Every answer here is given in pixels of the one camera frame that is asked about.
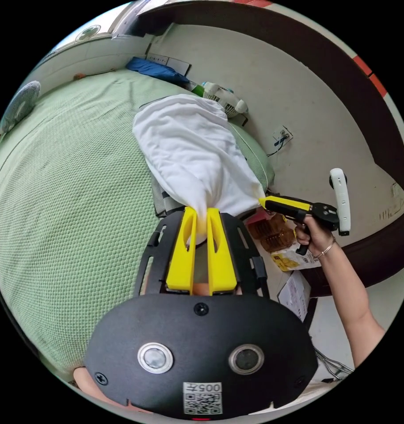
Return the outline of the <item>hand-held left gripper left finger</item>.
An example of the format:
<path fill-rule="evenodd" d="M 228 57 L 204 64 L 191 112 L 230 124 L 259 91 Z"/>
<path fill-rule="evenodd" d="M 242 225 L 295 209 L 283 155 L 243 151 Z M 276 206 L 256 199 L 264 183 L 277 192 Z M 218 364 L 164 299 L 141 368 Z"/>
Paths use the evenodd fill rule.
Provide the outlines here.
<path fill-rule="evenodd" d="M 194 262 L 197 241 L 197 213 L 186 207 L 177 233 L 177 239 L 166 278 L 169 291 L 192 295 Z"/>

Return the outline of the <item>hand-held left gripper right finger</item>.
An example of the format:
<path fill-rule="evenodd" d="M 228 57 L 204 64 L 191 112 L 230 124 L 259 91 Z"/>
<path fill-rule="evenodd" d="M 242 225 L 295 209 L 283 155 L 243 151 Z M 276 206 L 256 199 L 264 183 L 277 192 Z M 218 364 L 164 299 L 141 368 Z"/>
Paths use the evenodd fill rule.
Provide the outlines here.
<path fill-rule="evenodd" d="M 233 293 L 237 281 L 218 209 L 207 210 L 207 266 L 210 295 Z"/>

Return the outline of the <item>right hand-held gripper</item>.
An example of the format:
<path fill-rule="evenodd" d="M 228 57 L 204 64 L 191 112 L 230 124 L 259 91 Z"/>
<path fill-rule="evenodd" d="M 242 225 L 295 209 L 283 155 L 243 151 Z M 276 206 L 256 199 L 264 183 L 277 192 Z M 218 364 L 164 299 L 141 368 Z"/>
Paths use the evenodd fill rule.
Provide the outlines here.
<path fill-rule="evenodd" d="M 259 198 L 259 204 L 265 210 L 283 215 L 285 218 L 303 223 L 306 216 L 312 216 L 329 231 L 339 229 L 337 209 L 323 203 L 306 201 L 283 196 L 267 196 Z"/>

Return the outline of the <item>person's right hand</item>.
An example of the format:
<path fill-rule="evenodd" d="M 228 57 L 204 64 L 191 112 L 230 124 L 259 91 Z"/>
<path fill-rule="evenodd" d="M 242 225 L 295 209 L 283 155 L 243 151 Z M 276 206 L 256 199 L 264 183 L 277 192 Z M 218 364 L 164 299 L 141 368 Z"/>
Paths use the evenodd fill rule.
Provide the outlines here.
<path fill-rule="evenodd" d="M 296 240 L 308 247 L 311 254 L 319 261 L 325 259 L 336 246 L 332 232 L 320 225 L 312 216 L 306 216 L 303 223 L 295 223 Z"/>

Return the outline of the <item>person's left hand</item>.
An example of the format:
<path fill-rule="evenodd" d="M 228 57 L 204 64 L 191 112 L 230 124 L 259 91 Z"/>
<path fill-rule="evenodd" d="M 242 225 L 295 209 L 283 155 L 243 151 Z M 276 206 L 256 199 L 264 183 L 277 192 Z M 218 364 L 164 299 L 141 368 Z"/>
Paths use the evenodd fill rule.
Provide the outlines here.
<path fill-rule="evenodd" d="M 86 367 L 76 368 L 73 372 L 73 377 L 79 389 L 84 393 L 94 398 L 97 398 L 99 395 L 103 394 L 99 390 L 93 378 L 90 376 Z"/>

